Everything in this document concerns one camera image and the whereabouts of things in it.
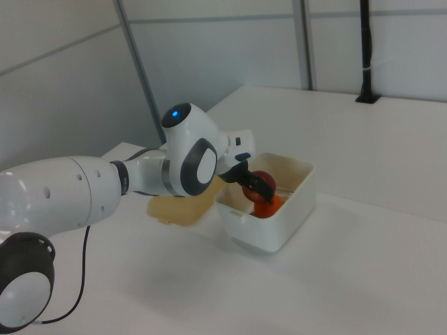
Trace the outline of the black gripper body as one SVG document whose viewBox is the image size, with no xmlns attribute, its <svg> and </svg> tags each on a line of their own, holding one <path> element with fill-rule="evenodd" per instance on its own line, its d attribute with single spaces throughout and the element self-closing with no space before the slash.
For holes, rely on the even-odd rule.
<svg viewBox="0 0 447 335">
<path fill-rule="evenodd" d="M 227 172 L 220 174 L 219 177 L 226 183 L 247 184 L 250 180 L 248 161 L 239 162 Z"/>
</svg>

